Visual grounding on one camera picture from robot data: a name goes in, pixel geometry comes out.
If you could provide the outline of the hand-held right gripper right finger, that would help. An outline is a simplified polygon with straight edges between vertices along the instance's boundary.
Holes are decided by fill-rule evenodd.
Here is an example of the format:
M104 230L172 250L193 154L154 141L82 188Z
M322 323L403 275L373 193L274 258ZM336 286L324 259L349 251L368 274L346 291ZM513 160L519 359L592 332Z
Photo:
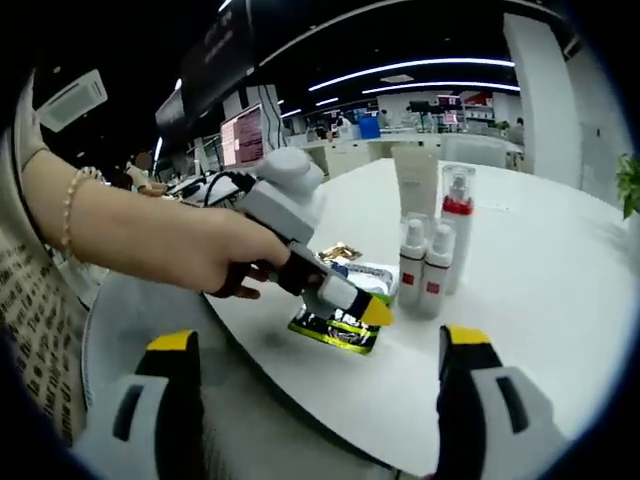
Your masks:
M568 440L549 398L482 331L440 327L437 479L536 479Z

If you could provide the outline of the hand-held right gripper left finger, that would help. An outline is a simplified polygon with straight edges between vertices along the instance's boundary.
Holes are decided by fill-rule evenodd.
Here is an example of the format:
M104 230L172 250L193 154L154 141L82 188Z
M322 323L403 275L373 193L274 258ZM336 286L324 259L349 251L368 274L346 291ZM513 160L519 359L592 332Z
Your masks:
M154 339L133 373L98 390L72 452L98 479L203 479L198 333Z

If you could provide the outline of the person's left hand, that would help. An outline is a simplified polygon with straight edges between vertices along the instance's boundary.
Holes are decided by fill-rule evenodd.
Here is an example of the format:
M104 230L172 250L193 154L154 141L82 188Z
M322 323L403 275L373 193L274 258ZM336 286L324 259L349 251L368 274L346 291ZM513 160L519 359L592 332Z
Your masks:
M193 291L215 294L236 263L283 266L289 249L274 233L229 209L194 208L95 181L75 194L75 256L85 262Z

